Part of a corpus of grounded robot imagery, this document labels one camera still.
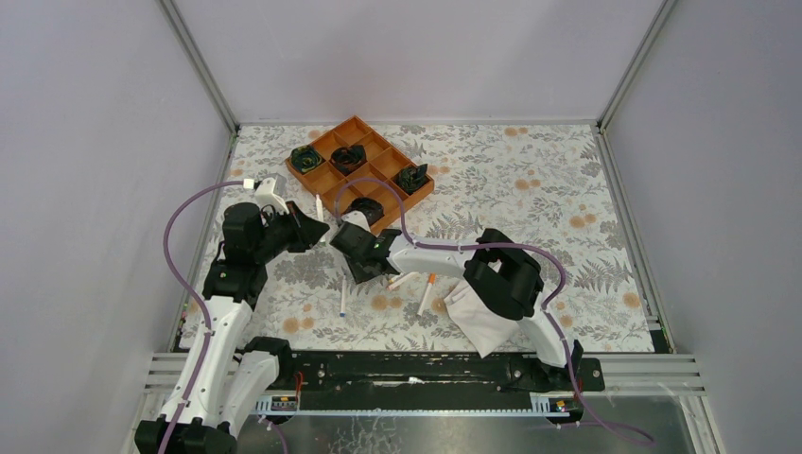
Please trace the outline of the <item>white marker pen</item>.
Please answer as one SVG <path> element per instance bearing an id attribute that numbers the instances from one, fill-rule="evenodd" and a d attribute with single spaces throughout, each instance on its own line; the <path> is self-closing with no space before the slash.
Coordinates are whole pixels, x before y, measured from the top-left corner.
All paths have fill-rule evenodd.
<path id="1" fill-rule="evenodd" d="M 424 290 L 424 293 L 423 293 L 423 296 L 421 298 L 420 304 L 419 304 L 418 309 L 417 309 L 417 315 L 418 316 L 422 316 L 423 313 L 425 312 L 425 310 L 427 308 L 427 304 L 428 304 L 428 302 L 430 300 L 431 293 L 433 291 L 434 284 L 429 284 L 427 282 L 425 290 Z"/>
<path id="2" fill-rule="evenodd" d="M 323 200 L 320 194 L 315 195 L 315 203 L 316 203 L 316 215 L 319 222 L 325 223 L 324 219 L 324 210 L 323 210 Z M 324 244 L 326 242 L 326 236 L 323 234 L 321 236 L 319 243 Z"/>

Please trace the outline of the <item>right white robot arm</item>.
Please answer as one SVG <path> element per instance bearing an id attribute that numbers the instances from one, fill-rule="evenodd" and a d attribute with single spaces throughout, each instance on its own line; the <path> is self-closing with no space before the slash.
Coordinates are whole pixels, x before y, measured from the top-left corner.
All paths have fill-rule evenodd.
<path id="1" fill-rule="evenodd" d="M 411 236 L 386 229 L 375 236 L 344 221 L 330 240 L 357 282 L 380 275 L 435 274 L 459 279 L 445 297 L 453 322 L 485 358 L 516 331 L 532 343 L 539 361 L 566 369 L 583 351 L 546 311 L 540 251 L 513 242 L 497 229 L 474 241 Z"/>

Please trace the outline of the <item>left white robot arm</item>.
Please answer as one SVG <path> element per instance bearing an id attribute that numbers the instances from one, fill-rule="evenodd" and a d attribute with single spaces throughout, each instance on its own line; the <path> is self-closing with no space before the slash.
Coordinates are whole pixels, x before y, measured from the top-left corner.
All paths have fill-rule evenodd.
<path id="1" fill-rule="evenodd" d="M 241 334 L 281 253 L 304 253 L 328 232 L 326 223 L 289 201 L 282 210 L 241 202 L 224 212 L 223 239 L 206 275 L 207 310 L 178 381 L 159 415 L 139 423 L 142 453 L 235 453 L 237 435 L 257 397 L 292 372 L 287 340 L 257 337 L 228 373 Z"/>

